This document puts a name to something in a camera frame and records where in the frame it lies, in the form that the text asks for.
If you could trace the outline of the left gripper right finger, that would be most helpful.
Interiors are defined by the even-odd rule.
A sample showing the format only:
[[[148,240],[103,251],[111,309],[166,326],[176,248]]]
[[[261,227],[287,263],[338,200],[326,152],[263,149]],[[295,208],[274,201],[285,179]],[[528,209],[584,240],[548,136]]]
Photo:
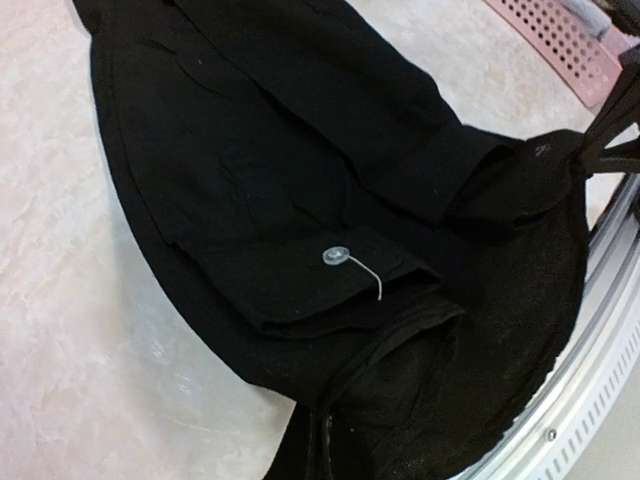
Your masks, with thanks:
[[[329,414],[324,425],[324,478],[372,480],[369,452],[341,412]]]

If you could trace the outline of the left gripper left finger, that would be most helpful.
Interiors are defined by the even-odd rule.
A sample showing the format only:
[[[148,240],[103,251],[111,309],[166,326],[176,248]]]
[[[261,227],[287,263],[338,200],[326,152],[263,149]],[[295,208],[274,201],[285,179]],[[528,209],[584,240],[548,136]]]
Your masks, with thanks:
[[[295,407],[269,468],[269,480],[319,480],[322,472],[323,419]]]

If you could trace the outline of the black garment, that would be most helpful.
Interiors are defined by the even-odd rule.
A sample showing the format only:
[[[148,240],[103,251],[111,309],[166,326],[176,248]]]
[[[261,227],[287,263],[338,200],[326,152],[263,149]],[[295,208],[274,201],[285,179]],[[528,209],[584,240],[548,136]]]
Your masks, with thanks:
[[[239,377],[341,412],[373,479],[447,479],[564,349],[582,137],[463,124],[343,1],[79,1],[146,261]]]

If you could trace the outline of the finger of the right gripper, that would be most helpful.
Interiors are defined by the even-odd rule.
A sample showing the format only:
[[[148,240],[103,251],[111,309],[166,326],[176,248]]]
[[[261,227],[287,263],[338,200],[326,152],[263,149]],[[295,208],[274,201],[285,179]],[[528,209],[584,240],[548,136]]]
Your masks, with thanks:
[[[639,112],[639,48],[620,55],[623,70],[603,107],[585,132],[585,145],[608,145],[637,121]]]
[[[592,142],[579,147],[574,156],[590,175],[608,173],[638,174],[640,172],[639,140],[634,139],[613,147],[605,142]]]

